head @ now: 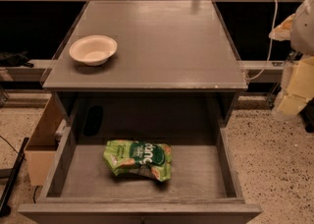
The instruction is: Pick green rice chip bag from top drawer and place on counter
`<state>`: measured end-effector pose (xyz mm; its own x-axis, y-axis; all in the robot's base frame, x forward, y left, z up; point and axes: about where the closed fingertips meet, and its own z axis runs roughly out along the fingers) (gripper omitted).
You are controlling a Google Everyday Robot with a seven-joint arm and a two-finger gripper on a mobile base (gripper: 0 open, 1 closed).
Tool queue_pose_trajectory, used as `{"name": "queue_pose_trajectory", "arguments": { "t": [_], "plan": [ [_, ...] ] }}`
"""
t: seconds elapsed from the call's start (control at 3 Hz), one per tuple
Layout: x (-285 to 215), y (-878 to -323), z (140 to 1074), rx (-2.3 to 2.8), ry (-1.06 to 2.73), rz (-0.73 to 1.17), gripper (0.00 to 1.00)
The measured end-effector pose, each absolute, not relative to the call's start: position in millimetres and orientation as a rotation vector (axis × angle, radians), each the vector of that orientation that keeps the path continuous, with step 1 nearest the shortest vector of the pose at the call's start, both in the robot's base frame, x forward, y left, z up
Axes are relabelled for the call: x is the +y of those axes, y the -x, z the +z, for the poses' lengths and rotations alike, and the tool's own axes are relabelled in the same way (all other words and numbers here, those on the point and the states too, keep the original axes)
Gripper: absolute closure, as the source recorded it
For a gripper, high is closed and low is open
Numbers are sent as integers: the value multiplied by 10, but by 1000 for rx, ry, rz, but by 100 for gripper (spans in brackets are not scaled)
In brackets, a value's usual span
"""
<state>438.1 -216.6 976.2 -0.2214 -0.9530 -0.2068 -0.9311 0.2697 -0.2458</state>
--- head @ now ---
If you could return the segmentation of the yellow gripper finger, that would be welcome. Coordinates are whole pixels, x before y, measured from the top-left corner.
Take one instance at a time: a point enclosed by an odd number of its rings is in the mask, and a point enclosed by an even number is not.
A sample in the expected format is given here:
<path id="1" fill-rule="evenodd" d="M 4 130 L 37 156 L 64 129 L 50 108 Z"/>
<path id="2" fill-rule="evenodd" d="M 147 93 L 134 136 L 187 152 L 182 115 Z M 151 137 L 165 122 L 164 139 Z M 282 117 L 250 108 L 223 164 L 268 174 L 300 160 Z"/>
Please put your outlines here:
<path id="1" fill-rule="evenodd" d="M 295 14 L 288 16 L 283 22 L 271 30 L 269 37 L 277 41 L 290 40 L 290 30 L 294 17 Z"/>
<path id="2" fill-rule="evenodd" d="M 314 56 L 303 56 L 299 61 L 286 63 L 272 115 L 276 119 L 291 119 L 313 98 Z"/>

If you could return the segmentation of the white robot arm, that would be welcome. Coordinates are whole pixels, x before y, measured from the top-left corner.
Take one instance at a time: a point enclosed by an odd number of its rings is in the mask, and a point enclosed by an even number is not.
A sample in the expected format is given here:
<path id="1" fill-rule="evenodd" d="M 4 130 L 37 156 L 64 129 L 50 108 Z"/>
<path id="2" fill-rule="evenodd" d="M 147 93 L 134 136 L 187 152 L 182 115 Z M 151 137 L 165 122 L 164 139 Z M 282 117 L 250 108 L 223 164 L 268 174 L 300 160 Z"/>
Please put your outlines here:
<path id="1" fill-rule="evenodd" d="M 271 30 L 269 37 L 289 40 L 291 48 L 302 54 L 300 60 L 285 66 L 282 89 L 273 108 L 275 118 L 287 120 L 314 98 L 314 0 L 304 0 L 294 14 Z"/>

